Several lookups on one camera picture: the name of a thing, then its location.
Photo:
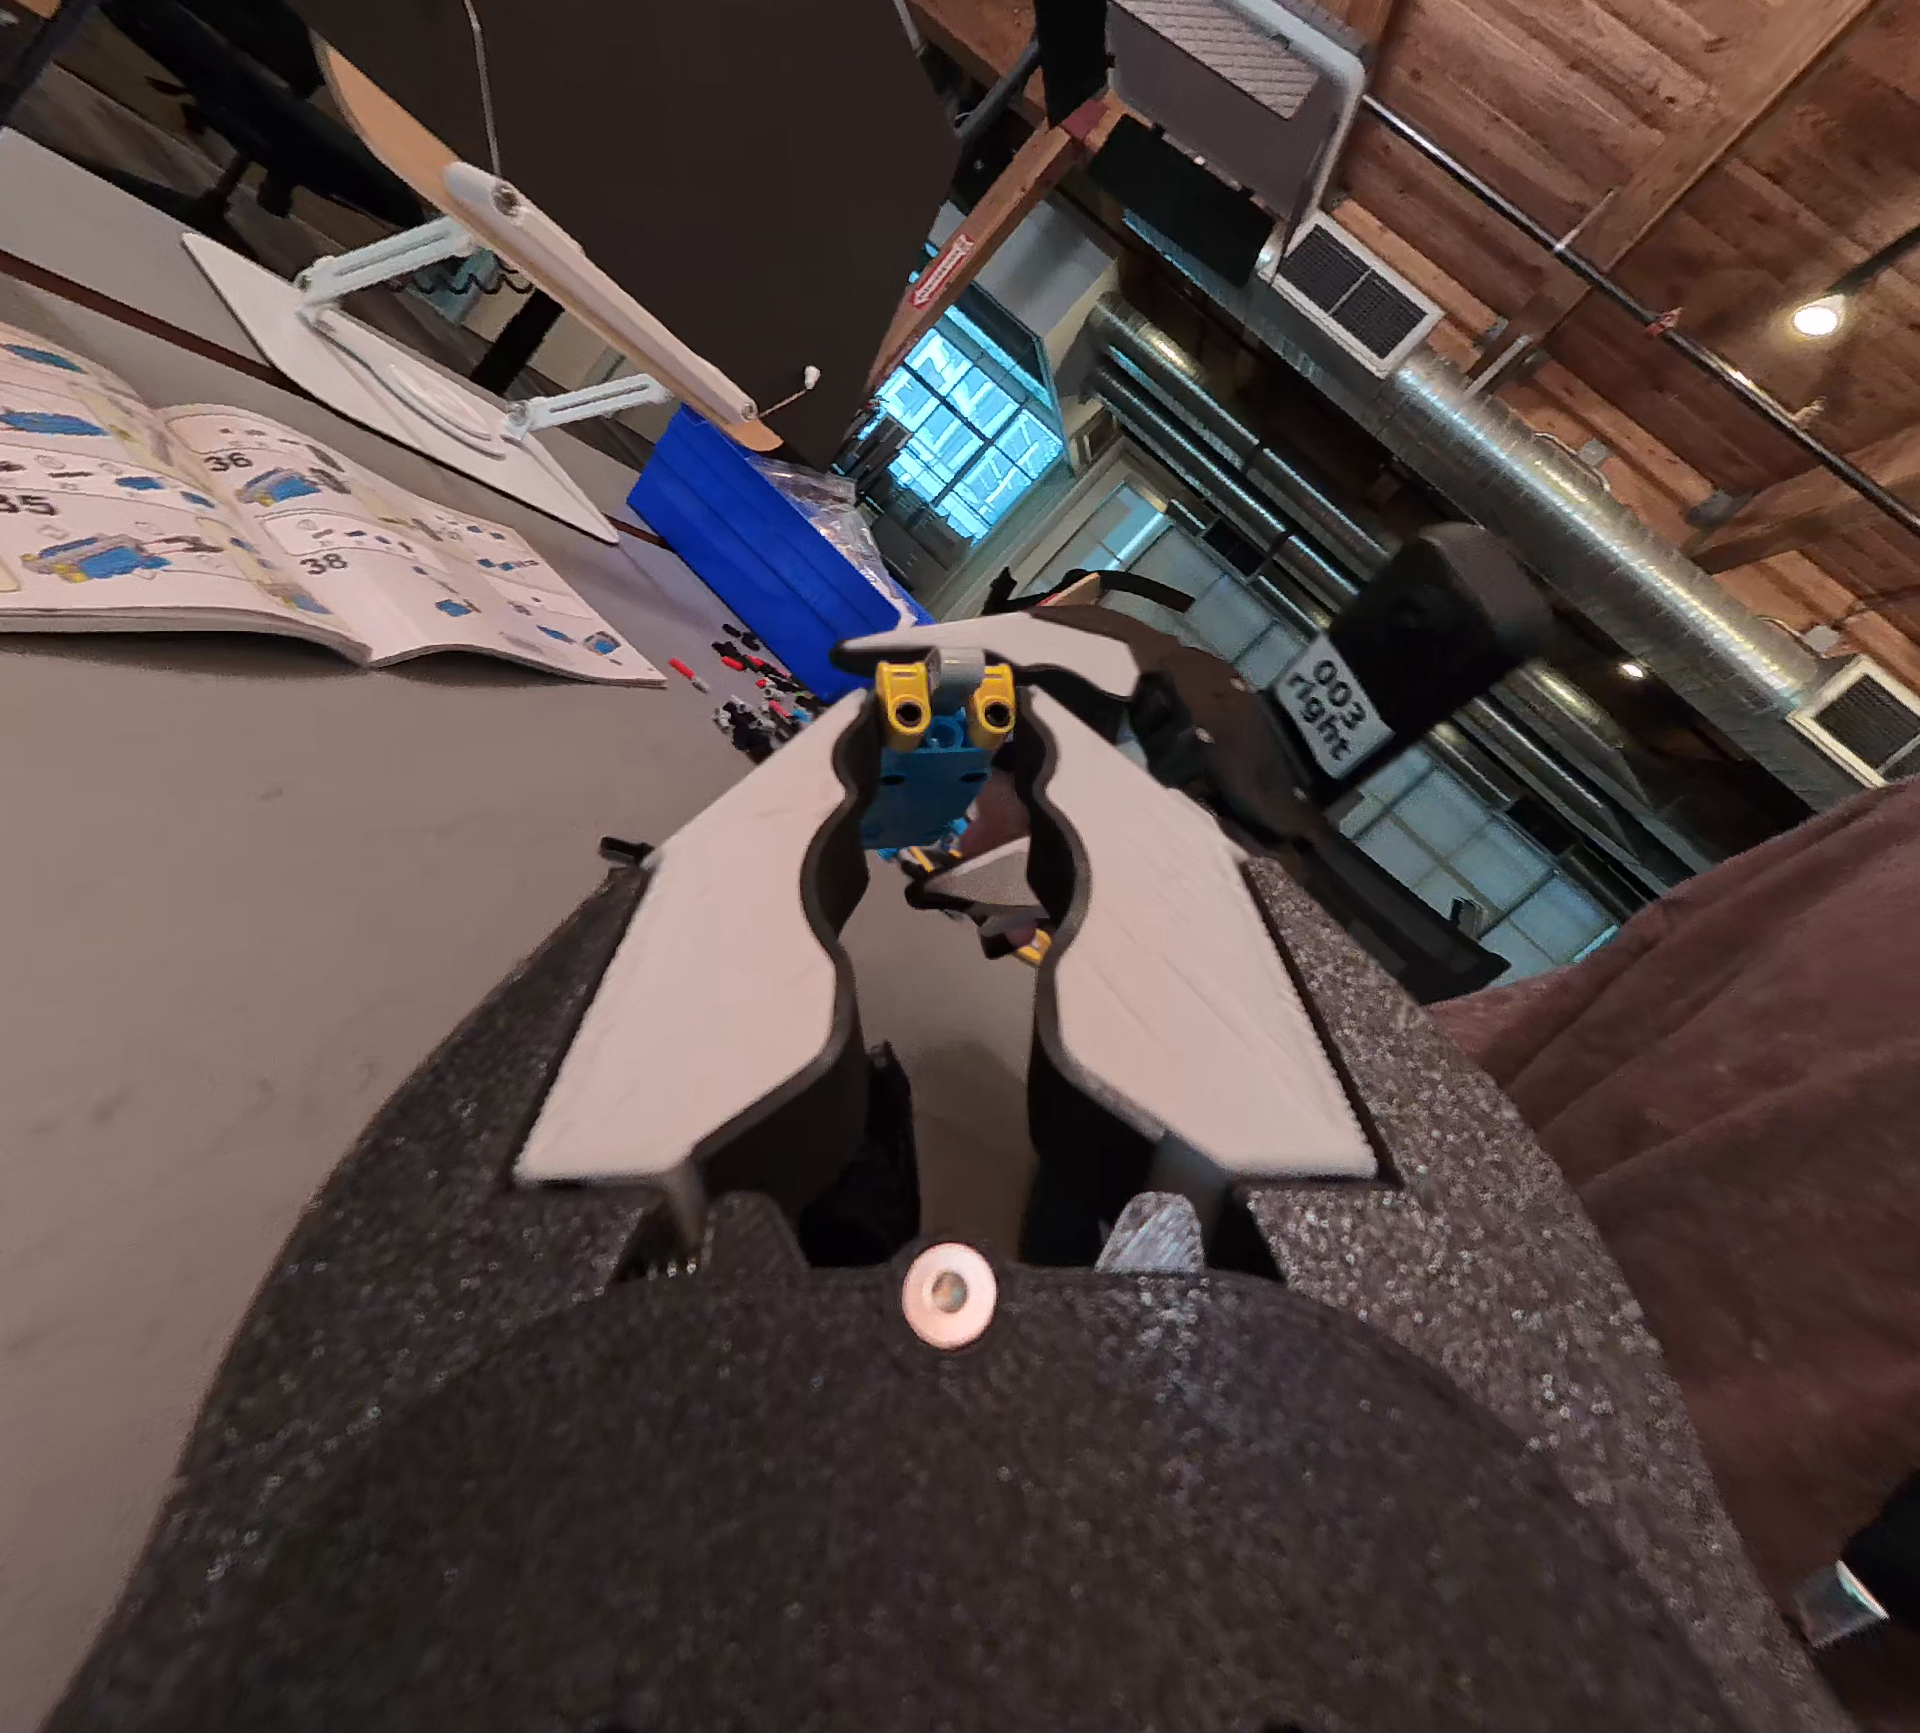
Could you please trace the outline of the blue grey yellow brick assembly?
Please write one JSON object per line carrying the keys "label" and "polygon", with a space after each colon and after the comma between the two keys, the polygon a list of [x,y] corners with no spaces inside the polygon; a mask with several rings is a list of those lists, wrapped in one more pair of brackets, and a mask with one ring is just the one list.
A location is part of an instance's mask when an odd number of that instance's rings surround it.
{"label": "blue grey yellow brick assembly", "polygon": [[860,847],[943,844],[1019,740],[1019,671],[984,650],[929,650],[918,660],[878,660],[872,694],[884,750]]}

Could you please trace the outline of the instruction booklet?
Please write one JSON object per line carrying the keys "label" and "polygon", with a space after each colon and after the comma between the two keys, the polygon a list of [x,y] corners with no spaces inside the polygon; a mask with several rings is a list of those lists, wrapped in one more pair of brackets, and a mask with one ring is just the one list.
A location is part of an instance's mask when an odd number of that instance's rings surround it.
{"label": "instruction booklet", "polygon": [[666,680],[513,526],[235,403],[153,409],[26,327],[0,327],[0,636],[280,636],[357,671],[487,652]]}

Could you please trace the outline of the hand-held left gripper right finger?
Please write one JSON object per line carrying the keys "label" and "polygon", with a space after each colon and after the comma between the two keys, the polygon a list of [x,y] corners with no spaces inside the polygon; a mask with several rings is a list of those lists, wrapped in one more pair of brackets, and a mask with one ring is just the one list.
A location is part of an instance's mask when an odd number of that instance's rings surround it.
{"label": "hand-held left gripper right finger", "polygon": [[1049,919],[1027,1148],[1079,1200],[1374,1181],[1378,1138],[1270,942],[1246,847],[1056,694],[1021,694],[1019,789]]}

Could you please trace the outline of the blue plastic bin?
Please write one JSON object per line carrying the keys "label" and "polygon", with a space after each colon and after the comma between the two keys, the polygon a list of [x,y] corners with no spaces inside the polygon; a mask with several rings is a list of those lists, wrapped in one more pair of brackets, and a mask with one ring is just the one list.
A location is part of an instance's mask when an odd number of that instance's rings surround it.
{"label": "blue plastic bin", "polygon": [[672,409],[623,508],[754,629],[816,694],[846,694],[839,642],[924,629],[918,598],[860,570],[773,474],[701,409]]}

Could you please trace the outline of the air vent grille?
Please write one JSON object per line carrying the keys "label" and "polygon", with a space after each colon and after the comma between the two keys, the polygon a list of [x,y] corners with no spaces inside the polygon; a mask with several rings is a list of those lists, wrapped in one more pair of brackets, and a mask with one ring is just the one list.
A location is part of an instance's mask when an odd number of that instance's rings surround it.
{"label": "air vent grille", "polygon": [[1834,660],[1789,726],[1860,789],[1920,772],[1920,694],[1866,652]]}
{"label": "air vent grille", "polygon": [[1442,305],[1358,243],[1332,210],[1269,238],[1262,282],[1307,315],[1362,378],[1399,378],[1442,327]]}

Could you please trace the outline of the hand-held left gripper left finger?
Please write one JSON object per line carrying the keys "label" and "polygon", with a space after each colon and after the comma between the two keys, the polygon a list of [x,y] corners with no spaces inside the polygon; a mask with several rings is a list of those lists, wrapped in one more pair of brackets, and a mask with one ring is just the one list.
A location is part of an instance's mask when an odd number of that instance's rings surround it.
{"label": "hand-held left gripper left finger", "polygon": [[860,1148],[839,948],[872,891],[878,694],[856,686],[638,860],[638,905],[513,1148],[519,1190],[807,1214]]}

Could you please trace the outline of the person's right forearm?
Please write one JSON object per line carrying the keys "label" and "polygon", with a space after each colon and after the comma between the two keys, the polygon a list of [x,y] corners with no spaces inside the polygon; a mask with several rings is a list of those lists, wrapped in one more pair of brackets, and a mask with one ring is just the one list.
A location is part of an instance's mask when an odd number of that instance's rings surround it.
{"label": "person's right forearm", "polygon": [[1433,1026],[1598,1225],[1757,1579],[1834,1560],[1913,1621],[1920,779]]}

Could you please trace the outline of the clear plastic bag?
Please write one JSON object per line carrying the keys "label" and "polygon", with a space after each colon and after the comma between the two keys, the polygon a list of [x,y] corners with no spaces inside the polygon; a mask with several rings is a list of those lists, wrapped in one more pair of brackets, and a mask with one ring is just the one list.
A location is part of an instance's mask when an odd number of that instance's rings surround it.
{"label": "clear plastic bag", "polygon": [[872,545],[872,515],[856,500],[846,474],[816,474],[773,453],[754,453],[754,467],[778,486],[778,500],[795,500],[836,548]]}

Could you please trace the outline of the silver ventilation duct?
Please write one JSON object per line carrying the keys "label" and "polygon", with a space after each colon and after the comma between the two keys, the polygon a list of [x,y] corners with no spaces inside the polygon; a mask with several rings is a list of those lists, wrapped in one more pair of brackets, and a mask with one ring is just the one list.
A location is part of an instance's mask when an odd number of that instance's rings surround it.
{"label": "silver ventilation duct", "polygon": [[1323,515],[1340,554],[1383,554],[1383,519],[1358,500],[1358,453],[1416,482],[1456,519],[1485,519],[1535,583],[1687,694],[1716,740],[1765,765],[1796,797],[1834,806],[1874,779],[1834,755],[1814,706],[1832,677],[1789,629],[1741,607],[1689,554],[1675,554],[1631,500],[1615,500],[1574,453],[1485,403],[1433,358],[1383,381],[1340,381],[1280,362],[1280,424],[1246,424],[1202,370],[1149,327],[1124,301],[1096,301],[1071,381],[1117,378],[1140,403],[1182,424],[1237,486],[1270,508]]}

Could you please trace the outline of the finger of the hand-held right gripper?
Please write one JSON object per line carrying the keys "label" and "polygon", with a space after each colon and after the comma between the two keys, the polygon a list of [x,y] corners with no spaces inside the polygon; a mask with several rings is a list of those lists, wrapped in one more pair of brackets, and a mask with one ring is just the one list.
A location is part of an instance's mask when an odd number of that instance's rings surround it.
{"label": "finger of the hand-held right gripper", "polygon": [[1108,607],[1037,607],[839,642],[846,677],[929,652],[984,652],[1019,671],[1019,680],[1124,706],[1140,686],[1149,617]]}
{"label": "finger of the hand-held right gripper", "polygon": [[1044,969],[1049,911],[1027,891],[1027,847],[897,847],[907,905],[975,928],[985,961]]}

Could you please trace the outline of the black board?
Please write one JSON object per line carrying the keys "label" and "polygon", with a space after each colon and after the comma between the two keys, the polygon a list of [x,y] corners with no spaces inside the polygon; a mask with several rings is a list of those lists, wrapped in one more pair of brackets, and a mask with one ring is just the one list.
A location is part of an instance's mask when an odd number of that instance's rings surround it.
{"label": "black board", "polygon": [[504,172],[825,467],[961,141],[897,0],[288,0],[426,201]]}

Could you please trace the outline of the large window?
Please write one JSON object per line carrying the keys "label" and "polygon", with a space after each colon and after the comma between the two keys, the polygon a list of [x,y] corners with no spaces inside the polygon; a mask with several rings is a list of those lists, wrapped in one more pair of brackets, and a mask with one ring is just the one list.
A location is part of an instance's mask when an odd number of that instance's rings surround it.
{"label": "large window", "polygon": [[929,323],[878,409],[907,428],[878,508],[940,554],[985,545],[1071,458],[1044,340],[985,305]]}

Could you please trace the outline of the pile of small building pieces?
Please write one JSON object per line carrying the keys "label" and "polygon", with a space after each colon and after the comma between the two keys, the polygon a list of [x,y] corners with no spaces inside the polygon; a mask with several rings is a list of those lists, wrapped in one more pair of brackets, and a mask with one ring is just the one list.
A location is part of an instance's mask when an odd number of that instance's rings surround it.
{"label": "pile of small building pieces", "polygon": [[710,694],[710,726],[745,750],[773,755],[801,740],[825,706],[778,671],[778,652],[754,629],[723,629],[710,652],[666,660],[694,694]]}

